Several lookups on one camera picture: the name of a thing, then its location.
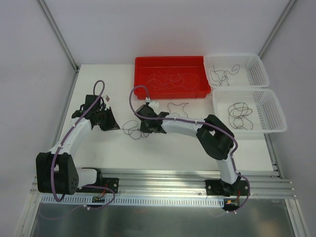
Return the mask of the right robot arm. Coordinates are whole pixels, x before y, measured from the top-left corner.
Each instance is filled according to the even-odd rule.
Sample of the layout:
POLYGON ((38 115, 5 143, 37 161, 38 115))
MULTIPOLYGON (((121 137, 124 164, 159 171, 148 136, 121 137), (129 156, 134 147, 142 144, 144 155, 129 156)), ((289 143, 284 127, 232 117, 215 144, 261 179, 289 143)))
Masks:
POLYGON ((226 197, 237 195, 241 176, 232 158, 237 141, 215 115, 192 119, 175 117, 168 112, 156 114, 149 104, 142 105, 134 113, 144 133, 176 133, 198 139, 206 154, 216 160, 220 171, 219 180, 207 181, 210 191, 226 197))

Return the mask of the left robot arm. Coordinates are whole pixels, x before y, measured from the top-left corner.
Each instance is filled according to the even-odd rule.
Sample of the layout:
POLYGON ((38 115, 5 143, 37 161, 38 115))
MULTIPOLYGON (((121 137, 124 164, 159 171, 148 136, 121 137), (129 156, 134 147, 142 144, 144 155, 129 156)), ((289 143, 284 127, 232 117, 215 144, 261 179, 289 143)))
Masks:
POLYGON ((112 108, 97 95, 86 95, 85 103, 72 114, 71 124, 57 144, 48 152, 36 157, 38 191, 72 195, 87 186, 93 192, 103 189, 104 180, 100 168, 77 168, 74 157, 85 137, 98 126, 102 131, 118 130, 112 108))

